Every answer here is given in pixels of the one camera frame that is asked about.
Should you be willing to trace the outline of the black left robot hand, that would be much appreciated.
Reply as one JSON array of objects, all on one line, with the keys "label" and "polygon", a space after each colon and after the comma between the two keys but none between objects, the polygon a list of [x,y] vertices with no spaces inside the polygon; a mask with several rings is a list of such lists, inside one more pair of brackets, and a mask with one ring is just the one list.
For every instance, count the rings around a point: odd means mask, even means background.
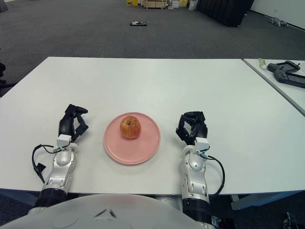
[{"label": "black left robot hand", "polygon": [[[89,128],[84,119],[82,118],[82,114],[87,114],[88,110],[79,106],[75,106],[69,104],[67,109],[65,110],[65,115],[59,122],[59,131],[58,136],[61,134],[71,136],[71,142],[75,142],[75,140],[85,133],[85,131]],[[79,126],[74,128],[74,119],[77,119]]]}]

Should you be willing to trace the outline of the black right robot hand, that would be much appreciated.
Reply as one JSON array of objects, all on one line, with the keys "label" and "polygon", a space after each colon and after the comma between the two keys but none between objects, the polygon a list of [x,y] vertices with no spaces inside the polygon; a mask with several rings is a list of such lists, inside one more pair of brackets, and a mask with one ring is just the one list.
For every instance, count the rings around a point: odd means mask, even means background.
[{"label": "black right robot hand", "polygon": [[[184,127],[185,123],[190,125],[190,133]],[[176,134],[187,145],[193,146],[195,145],[195,140],[197,137],[207,138],[208,129],[205,124],[205,117],[203,112],[193,111],[182,114],[178,127],[176,128]]]}]

